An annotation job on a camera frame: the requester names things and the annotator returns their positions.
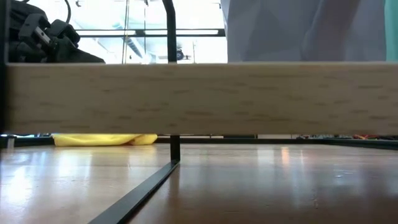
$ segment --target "glass wall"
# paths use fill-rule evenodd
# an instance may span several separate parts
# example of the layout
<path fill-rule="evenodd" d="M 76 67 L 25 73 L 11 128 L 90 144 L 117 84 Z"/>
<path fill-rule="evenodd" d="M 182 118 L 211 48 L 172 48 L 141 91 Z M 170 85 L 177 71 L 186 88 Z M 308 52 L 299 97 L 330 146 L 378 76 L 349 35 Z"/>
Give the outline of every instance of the glass wall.
<path fill-rule="evenodd" d="M 70 24 L 79 48 L 106 63 L 167 63 L 166 12 L 162 1 L 69 0 Z M 50 22 L 65 21 L 64 0 L 30 0 Z M 174 0 L 178 63 L 226 63 L 220 0 Z"/>

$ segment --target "floor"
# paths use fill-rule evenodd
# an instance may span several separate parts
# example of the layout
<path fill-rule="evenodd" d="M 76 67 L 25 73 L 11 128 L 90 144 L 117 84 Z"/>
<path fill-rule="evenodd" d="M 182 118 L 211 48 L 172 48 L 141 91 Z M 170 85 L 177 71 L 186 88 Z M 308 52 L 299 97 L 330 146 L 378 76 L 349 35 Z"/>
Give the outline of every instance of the floor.
<path fill-rule="evenodd" d="M 169 161 L 169 146 L 2 154 L 1 223 L 87 223 Z M 398 151 L 182 145 L 182 163 L 131 223 L 394 223 Z"/>

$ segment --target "wooden plank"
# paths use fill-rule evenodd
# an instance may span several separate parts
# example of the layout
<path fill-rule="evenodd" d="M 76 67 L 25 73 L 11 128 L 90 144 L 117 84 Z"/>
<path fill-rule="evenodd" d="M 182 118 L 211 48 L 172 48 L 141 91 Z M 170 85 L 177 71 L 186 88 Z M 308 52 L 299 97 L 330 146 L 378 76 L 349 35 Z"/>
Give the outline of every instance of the wooden plank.
<path fill-rule="evenodd" d="M 8 66 L 12 133 L 398 134 L 398 65 Z"/>

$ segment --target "wooden floor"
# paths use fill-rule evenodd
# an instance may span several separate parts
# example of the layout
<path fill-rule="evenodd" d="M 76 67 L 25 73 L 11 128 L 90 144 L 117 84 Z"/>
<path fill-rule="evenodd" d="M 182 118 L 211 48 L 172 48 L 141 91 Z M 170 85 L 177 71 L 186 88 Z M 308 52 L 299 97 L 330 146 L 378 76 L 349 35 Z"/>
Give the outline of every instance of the wooden floor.
<path fill-rule="evenodd" d="M 0 223 L 87 223 L 169 161 L 169 146 L 2 155 Z M 182 145 L 182 163 L 131 223 L 395 223 L 398 151 Z"/>

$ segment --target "yellow cloth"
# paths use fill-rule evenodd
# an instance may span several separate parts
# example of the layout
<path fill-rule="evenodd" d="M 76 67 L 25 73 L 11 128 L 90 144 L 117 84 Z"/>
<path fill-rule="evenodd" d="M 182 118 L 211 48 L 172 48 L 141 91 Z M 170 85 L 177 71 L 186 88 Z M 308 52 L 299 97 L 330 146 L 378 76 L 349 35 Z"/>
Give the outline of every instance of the yellow cloth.
<path fill-rule="evenodd" d="M 142 146 L 154 143 L 156 134 L 53 134 L 56 146 Z"/>

